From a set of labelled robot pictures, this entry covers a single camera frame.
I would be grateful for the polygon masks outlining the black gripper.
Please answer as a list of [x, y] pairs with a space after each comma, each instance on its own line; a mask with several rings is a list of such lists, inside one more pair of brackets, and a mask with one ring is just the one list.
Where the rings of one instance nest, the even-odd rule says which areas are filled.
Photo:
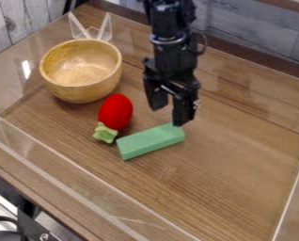
[[166, 87], [174, 93], [173, 122], [176, 126], [184, 126], [196, 119], [200, 107], [201, 81], [196, 77], [198, 58], [206, 51], [206, 46], [200, 48], [196, 32], [186, 32], [176, 39], [165, 39], [153, 35], [154, 56], [143, 60], [145, 76], [143, 85], [150, 107], [154, 111], [169, 104]]

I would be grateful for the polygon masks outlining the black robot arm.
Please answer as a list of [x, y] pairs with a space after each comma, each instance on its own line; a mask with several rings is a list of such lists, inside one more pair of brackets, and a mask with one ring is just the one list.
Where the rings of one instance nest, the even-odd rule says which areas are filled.
[[143, 60], [143, 85], [154, 111], [174, 99], [173, 123], [184, 126], [196, 119], [202, 83], [196, 76], [198, 58], [208, 48], [208, 37], [192, 29], [197, 20], [193, 0], [143, 0], [154, 57]]

